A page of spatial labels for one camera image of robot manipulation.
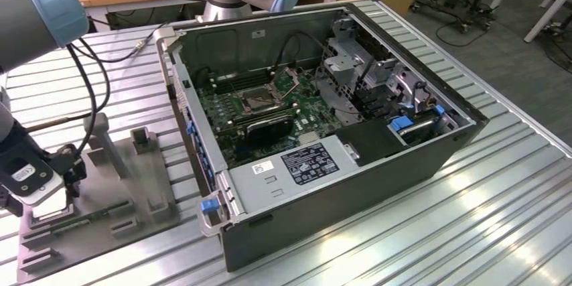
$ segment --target green circuit board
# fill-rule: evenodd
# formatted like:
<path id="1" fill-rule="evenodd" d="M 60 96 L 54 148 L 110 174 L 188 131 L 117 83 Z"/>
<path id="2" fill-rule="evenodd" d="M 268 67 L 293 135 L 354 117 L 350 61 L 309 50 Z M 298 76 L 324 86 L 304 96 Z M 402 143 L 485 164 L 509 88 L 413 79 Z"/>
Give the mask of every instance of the green circuit board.
<path id="1" fill-rule="evenodd" d="M 341 128 L 316 92 L 310 71 L 298 70 L 296 75 L 278 70 L 269 83 L 224 94 L 209 86 L 197 90 L 229 168 L 300 146 L 305 142 L 300 135 L 322 138 Z M 245 145 L 246 126 L 277 117 L 293 118 L 290 133 L 272 143 Z"/>

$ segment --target blue latch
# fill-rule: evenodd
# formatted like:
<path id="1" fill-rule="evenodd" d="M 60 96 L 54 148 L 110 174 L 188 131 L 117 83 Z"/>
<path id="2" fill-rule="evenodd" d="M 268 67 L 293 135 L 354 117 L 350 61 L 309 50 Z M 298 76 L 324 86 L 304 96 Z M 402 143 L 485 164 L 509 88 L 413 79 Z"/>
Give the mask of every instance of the blue latch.
<path id="1" fill-rule="evenodd" d="M 437 112 L 438 115 L 445 114 L 445 108 L 438 104 L 434 106 L 434 111 Z"/>
<path id="2" fill-rule="evenodd" d="M 192 134 L 193 133 L 193 123 L 188 122 L 186 123 L 186 134 Z"/>
<path id="3" fill-rule="evenodd" d="M 392 126 L 393 130 L 397 132 L 405 127 L 409 127 L 410 125 L 413 125 L 413 121 L 408 117 L 396 117 L 389 123 L 389 125 Z"/>
<path id="4" fill-rule="evenodd" d="M 209 214 L 210 212 L 214 212 L 221 205 L 218 204 L 218 201 L 214 199 L 202 200 L 200 202 L 200 211 L 202 211 L 202 214 Z"/>

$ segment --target floor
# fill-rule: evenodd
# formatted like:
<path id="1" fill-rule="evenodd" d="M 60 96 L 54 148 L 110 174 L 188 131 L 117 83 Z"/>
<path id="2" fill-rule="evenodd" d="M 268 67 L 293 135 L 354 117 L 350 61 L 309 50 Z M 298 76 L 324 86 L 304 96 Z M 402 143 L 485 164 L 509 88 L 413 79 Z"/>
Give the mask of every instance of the floor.
<path id="1" fill-rule="evenodd" d="M 454 20 L 450 16 L 421 8 L 416 13 L 410 12 L 405 19 L 525 113 L 572 145 L 572 74 L 546 58 L 544 46 L 549 45 L 552 56 L 557 53 L 552 49 L 553 45 L 542 41 L 544 37 L 538 36 L 530 44 L 521 40 L 544 13 L 538 7 L 541 1 L 504 0 L 489 32 L 462 48 L 446 45 L 434 36 L 436 29 Z M 569 9 L 562 8 L 554 19 L 561 21 L 570 13 Z M 474 29 L 462 35 L 445 27 L 440 35 L 448 42 L 462 44 L 480 33 L 482 31 Z M 562 46 L 572 53 L 572 46 Z"/>

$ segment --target power supply label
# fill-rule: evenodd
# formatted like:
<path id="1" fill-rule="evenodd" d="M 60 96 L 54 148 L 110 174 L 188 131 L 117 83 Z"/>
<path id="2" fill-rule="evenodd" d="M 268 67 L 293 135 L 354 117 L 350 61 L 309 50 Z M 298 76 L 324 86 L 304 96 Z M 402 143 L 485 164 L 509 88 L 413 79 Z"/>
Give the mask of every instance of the power supply label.
<path id="1" fill-rule="evenodd" d="M 288 153 L 281 158 L 300 185 L 340 170 L 321 143 Z"/>

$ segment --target metal slotted surface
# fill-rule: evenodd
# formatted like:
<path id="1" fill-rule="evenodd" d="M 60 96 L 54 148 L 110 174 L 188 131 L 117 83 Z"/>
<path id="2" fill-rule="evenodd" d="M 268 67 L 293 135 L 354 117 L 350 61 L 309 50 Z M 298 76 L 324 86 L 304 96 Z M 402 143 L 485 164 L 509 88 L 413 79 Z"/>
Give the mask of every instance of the metal slotted surface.
<path id="1" fill-rule="evenodd" d="M 572 282 L 569 147 L 380 3 L 354 2 L 490 123 L 434 177 L 234 273 L 217 238 L 198 231 L 198 189 L 182 148 L 152 47 L 108 64 L 110 137 L 145 125 L 157 132 L 178 227 L 36 282 L 37 285 L 544 285 Z M 89 35 L 102 58 L 124 55 L 149 27 Z M 96 64 L 82 58 L 101 98 Z M 88 110 L 65 51 L 10 72 L 12 110 L 24 125 Z M 34 135 L 52 149 L 81 139 L 80 123 Z M 16 282 L 17 220 L 0 212 L 0 285 Z"/>

